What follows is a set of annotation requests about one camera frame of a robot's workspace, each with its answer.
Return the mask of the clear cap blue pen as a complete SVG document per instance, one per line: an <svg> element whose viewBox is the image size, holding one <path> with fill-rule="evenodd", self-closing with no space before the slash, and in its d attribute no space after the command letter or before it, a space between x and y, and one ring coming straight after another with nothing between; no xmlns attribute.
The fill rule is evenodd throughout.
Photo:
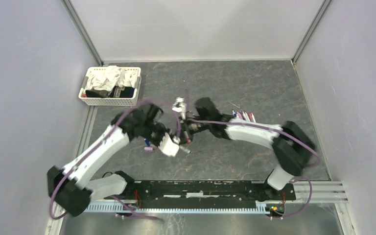
<svg viewBox="0 0 376 235"><path fill-rule="evenodd" d="M186 147L184 147L184 146L179 146L179 149L181 150L181 151L183 151L184 153L186 153L186 154L192 154L192 151L190 151L188 148L186 148Z"/></svg>

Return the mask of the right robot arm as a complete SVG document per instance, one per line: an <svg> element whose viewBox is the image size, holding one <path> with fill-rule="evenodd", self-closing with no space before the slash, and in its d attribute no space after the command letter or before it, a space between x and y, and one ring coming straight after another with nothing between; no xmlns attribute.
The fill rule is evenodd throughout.
<svg viewBox="0 0 376 235"><path fill-rule="evenodd" d="M263 186L263 194L275 200L283 188L302 175L316 156L316 145L294 122L284 124L257 123L245 114L223 114L208 97L195 102L197 115L190 117L188 105L182 97L176 98L172 110L180 115L181 141L189 143L196 133L208 130L214 137L232 141L245 141L273 150L278 161Z"/></svg>

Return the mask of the pink highlighter pen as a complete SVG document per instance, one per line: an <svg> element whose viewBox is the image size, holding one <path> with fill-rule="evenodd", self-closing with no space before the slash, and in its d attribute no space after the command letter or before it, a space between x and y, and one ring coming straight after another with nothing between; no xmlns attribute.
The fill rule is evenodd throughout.
<svg viewBox="0 0 376 235"><path fill-rule="evenodd" d="M236 113L235 113L235 116L236 116L237 118L239 118L239 119L244 119L243 116L242 116L242 114L241 114L241 112L236 112Z"/></svg>

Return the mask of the pink highlighter cap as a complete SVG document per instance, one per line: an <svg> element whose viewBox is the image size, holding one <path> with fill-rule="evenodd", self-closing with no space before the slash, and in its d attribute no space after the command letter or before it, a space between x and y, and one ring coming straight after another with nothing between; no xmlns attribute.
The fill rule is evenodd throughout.
<svg viewBox="0 0 376 235"><path fill-rule="evenodd" d="M144 150L145 150L146 152L154 152L154 151L155 151L155 148L152 147L152 146L146 146L146 147L144 148Z"/></svg>

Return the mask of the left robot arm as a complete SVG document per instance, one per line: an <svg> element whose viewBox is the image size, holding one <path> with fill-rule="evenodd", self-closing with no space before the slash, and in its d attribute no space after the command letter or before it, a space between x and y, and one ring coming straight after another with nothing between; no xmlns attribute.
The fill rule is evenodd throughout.
<svg viewBox="0 0 376 235"><path fill-rule="evenodd" d="M163 113L161 107L149 101L119 113L78 157L62 168L51 167L47 172L50 218L78 216L92 201L111 195L131 198L134 186L124 177L118 174L99 180L92 177L115 153L137 138L148 140L166 156L176 156L179 138L157 120Z"/></svg>

